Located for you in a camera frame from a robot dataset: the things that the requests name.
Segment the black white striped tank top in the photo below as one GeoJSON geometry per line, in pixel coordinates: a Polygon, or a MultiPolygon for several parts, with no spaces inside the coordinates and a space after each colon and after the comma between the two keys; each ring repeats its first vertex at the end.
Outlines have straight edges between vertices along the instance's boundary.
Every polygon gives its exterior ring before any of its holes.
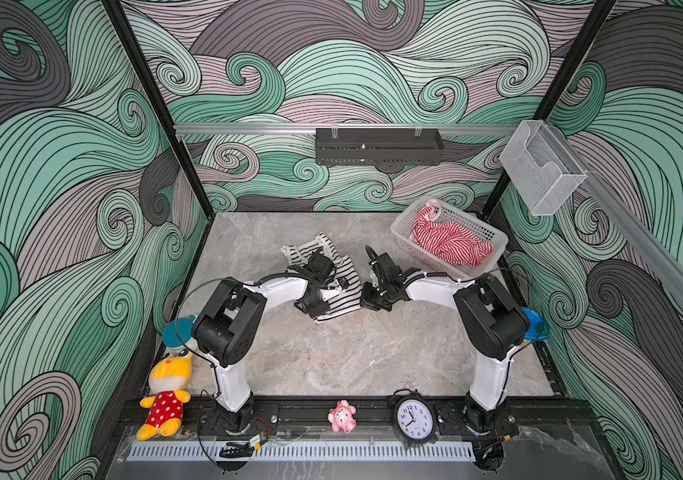
{"type": "Polygon", "coordinates": [[[318,277],[324,276],[326,285],[338,276],[346,277],[349,280],[349,289],[345,293],[325,299],[330,304],[330,310],[314,320],[316,323],[325,322],[361,309],[363,284],[353,265],[353,260],[348,255],[340,254],[324,232],[317,233],[313,240],[301,246],[283,245],[280,250],[289,267],[303,269],[307,273],[316,273],[318,277]]]}

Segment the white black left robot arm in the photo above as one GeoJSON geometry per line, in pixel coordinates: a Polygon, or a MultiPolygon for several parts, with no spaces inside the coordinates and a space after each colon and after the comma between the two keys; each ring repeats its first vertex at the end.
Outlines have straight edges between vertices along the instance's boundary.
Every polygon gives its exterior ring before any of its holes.
{"type": "Polygon", "coordinates": [[[289,266],[253,282],[233,277],[215,279],[209,300],[197,314],[191,337],[198,355],[213,369],[216,381],[216,425],[241,432],[250,422],[253,392],[247,384],[243,359],[255,340],[265,312],[291,303],[315,318],[327,313],[330,300],[351,289],[351,276],[320,252],[305,264],[289,266]]]}

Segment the red white striped tank top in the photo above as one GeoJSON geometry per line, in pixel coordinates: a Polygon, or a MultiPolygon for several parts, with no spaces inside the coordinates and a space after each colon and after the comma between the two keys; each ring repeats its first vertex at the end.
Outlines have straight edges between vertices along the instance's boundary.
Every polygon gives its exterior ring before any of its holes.
{"type": "Polygon", "coordinates": [[[431,199],[421,208],[411,236],[413,242],[431,255],[454,266],[477,267],[493,253],[493,244],[454,221],[439,223],[445,213],[439,200],[431,199]]]}

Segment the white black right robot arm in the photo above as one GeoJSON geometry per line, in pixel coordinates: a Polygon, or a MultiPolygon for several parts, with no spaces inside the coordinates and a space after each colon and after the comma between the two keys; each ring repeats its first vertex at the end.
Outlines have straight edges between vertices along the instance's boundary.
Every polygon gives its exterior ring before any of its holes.
{"type": "Polygon", "coordinates": [[[477,352],[473,383],[465,397],[467,426],[501,438],[519,434],[507,405],[507,384],[531,322],[499,278],[487,273],[456,280],[447,272],[403,270],[389,254],[378,254],[369,246],[365,252],[373,280],[363,284],[361,306],[391,311],[399,301],[420,301],[457,312],[477,352]]]}

